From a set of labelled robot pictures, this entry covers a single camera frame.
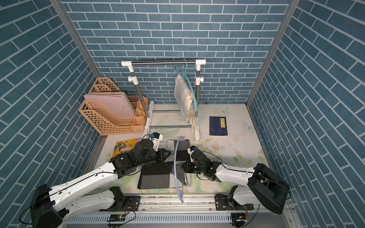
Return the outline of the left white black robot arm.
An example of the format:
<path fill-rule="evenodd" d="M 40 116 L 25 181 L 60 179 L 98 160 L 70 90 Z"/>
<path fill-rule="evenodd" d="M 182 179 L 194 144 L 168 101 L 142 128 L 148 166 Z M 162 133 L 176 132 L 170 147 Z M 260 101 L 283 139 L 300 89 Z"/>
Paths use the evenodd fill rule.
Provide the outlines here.
<path fill-rule="evenodd" d="M 39 186 L 29 209 L 32 226 L 58 228 L 64 221 L 88 212 L 126 210 L 128 203 L 119 187 L 93 195 L 90 192 L 131 175 L 138 166 L 163 163 L 171 152 L 159 149 L 158 143 L 142 139 L 132 151 L 118 154 L 85 175 L 53 187 Z"/>

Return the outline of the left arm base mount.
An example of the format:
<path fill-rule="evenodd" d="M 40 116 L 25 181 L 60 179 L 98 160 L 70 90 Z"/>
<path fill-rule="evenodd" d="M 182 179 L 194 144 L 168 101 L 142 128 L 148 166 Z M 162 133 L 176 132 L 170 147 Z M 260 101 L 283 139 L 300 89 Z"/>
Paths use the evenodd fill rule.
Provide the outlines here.
<path fill-rule="evenodd" d="M 138 211 L 140 196 L 125 196 L 119 187 L 111 187 L 109 190 L 113 194 L 114 203 L 100 211 Z"/>

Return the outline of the teal plastic hanger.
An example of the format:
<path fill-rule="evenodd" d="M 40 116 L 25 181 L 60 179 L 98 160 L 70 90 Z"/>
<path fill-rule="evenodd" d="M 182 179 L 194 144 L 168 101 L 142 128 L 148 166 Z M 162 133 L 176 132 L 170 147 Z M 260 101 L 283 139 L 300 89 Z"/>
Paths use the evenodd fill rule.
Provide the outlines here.
<path fill-rule="evenodd" d="M 196 86 L 195 90 L 193 89 L 192 83 L 189 80 L 187 73 L 186 73 L 188 70 L 188 65 L 189 65 L 188 60 L 182 59 L 182 61 L 185 64 L 185 68 L 179 68 L 178 66 L 175 66 L 175 73 L 177 73 L 178 75 L 181 75 L 183 77 L 183 79 L 188 84 L 188 87 L 192 93 L 195 92 L 194 97 L 193 97 L 193 105 L 194 105 L 195 114 L 197 116 L 198 107 L 199 107 L 199 85 Z"/>

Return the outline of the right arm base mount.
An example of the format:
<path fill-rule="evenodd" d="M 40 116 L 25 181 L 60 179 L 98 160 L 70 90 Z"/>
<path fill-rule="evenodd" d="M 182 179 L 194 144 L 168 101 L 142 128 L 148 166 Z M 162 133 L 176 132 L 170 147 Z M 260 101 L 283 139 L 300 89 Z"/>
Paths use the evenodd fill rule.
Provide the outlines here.
<path fill-rule="evenodd" d="M 237 190 L 238 185 L 234 185 L 228 195 L 216 194 L 215 195 L 215 207 L 217 211 L 242 211 L 248 210 L 253 211 L 253 204 L 239 204 L 233 199 L 233 194 Z"/>

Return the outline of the plaid cream blue scarf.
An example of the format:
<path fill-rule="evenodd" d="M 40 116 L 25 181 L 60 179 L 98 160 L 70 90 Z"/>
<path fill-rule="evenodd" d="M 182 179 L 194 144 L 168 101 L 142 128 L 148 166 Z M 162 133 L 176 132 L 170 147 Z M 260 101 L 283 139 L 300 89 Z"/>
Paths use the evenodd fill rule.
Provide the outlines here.
<path fill-rule="evenodd" d="M 194 135 L 197 127 L 195 121 L 194 96 L 182 75 L 176 77 L 174 96 L 183 119 L 191 125 L 192 134 Z"/>

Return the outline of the black grey checkered mat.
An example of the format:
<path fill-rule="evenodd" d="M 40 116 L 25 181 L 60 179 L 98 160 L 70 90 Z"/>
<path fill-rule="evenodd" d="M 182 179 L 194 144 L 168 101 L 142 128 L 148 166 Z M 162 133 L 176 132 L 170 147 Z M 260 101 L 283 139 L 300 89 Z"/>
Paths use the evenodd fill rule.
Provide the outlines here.
<path fill-rule="evenodd" d="M 191 160 L 187 151 L 190 146 L 188 139 L 163 142 L 158 148 L 170 151 L 171 155 L 164 163 L 153 163 L 143 166 L 137 188 L 140 190 L 150 190 L 175 188 L 176 185 L 180 189 L 185 186 L 189 187 L 191 185 L 191 177 L 189 174 L 184 173 L 182 164 Z"/>

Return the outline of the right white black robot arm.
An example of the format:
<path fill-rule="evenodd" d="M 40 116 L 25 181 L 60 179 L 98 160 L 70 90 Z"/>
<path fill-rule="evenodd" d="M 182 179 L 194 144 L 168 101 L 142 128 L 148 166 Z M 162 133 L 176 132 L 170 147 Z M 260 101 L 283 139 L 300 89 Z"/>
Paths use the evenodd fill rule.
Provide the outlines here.
<path fill-rule="evenodd" d="M 233 184 L 227 195 L 216 195 L 218 211 L 250 211 L 250 204 L 260 204 L 270 212 L 282 214 L 286 200 L 290 197 L 290 185 L 263 163 L 255 167 L 240 168 L 211 161 L 193 147 L 190 159 L 182 168 L 185 173 L 202 174 L 209 181 Z"/>

